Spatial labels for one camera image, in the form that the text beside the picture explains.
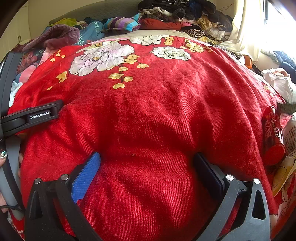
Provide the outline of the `left hand painted nails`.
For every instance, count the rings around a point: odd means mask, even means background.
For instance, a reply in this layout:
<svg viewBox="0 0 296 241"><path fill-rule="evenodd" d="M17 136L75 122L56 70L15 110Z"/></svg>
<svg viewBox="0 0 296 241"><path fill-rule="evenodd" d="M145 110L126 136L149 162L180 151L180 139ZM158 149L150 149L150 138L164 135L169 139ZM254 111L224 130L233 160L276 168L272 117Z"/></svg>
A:
<svg viewBox="0 0 296 241"><path fill-rule="evenodd" d="M4 160L1 166L1 194L4 197L7 208L13 212L16 218L22 219L25 213L22 196L5 150L1 150L1 160Z"/></svg>

